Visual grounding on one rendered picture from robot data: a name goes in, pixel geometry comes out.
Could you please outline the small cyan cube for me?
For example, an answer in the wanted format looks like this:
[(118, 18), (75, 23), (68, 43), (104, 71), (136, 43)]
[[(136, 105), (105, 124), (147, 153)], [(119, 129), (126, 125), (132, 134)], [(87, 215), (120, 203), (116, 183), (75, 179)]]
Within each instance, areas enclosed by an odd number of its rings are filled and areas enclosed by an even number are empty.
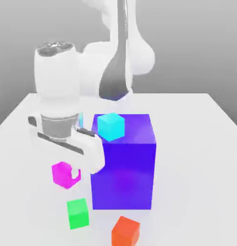
[(98, 134), (108, 142), (125, 135), (125, 119), (116, 113), (97, 117)]

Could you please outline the large blue box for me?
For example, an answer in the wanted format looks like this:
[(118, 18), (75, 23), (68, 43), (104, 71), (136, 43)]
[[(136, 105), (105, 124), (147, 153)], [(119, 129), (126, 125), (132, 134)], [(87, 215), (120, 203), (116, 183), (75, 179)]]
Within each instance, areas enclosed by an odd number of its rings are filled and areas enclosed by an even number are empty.
[(93, 209), (151, 209), (156, 139), (149, 114), (124, 114), (125, 135), (102, 139), (105, 166), (91, 175)]

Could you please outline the small green cube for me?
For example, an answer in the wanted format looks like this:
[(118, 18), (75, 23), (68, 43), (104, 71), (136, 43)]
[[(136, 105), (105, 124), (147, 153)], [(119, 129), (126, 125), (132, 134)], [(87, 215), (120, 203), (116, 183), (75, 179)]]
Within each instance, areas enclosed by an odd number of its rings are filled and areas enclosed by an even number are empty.
[(67, 212), (71, 230), (89, 225), (89, 212), (85, 198), (67, 201)]

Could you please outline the small orange cube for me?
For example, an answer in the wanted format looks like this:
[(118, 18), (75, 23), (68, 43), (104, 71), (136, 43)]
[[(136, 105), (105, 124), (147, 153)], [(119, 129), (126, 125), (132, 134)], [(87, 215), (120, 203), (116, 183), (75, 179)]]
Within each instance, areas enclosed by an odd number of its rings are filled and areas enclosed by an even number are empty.
[(140, 223), (121, 216), (112, 229), (112, 246), (136, 246)]

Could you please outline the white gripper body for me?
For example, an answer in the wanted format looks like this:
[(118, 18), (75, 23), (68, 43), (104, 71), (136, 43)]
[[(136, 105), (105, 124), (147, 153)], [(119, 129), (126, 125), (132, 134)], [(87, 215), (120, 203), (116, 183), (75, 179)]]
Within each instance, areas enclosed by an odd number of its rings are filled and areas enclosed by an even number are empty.
[(72, 127), (71, 136), (66, 141), (56, 142), (44, 135), (40, 128), (31, 126), (30, 137), (41, 153), (54, 162), (65, 161), (73, 169), (88, 174), (98, 173), (105, 166), (102, 140), (92, 131)]

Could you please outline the small magenta cube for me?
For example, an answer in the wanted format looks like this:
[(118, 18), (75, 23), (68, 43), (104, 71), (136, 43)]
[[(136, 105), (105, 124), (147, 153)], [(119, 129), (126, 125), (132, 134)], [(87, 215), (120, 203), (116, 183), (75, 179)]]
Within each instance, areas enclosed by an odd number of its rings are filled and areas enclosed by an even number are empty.
[(59, 162), (51, 166), (53, 182), (65, 189), (73, 187), (81, 180), (81, 170), (78, 170), (78, 176), (72, 178), (72, 166), (66, 162)]

